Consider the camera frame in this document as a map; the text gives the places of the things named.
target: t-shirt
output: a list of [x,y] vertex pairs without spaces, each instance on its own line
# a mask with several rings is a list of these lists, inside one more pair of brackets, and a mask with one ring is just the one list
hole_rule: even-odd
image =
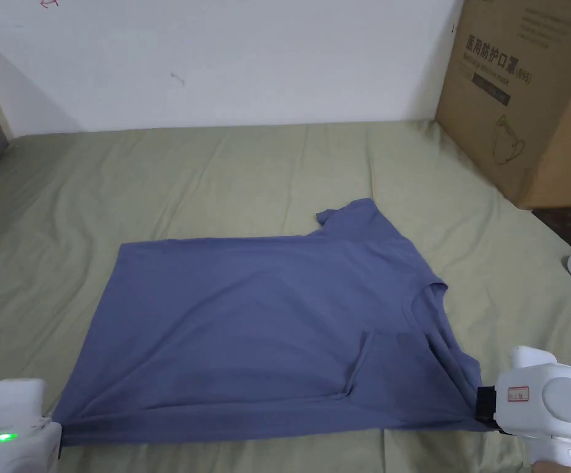
[[370,199],[307,236],[121,245],[54,420],[64,445],[467,429],[445,284]]

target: bed sheet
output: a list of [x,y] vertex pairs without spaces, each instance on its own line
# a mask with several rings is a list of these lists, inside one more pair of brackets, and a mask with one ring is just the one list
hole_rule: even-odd
[[[41,377],[50,411],[120,243],[307,234],[371,196],[449,284],[485,383],[511,347],[571,365],[568,245],[502,198],[432,122],[159,129],[15,140],[0,161],[0,379]],[[497,433],[360,431],[66,449],[60,472],[504,472]]]

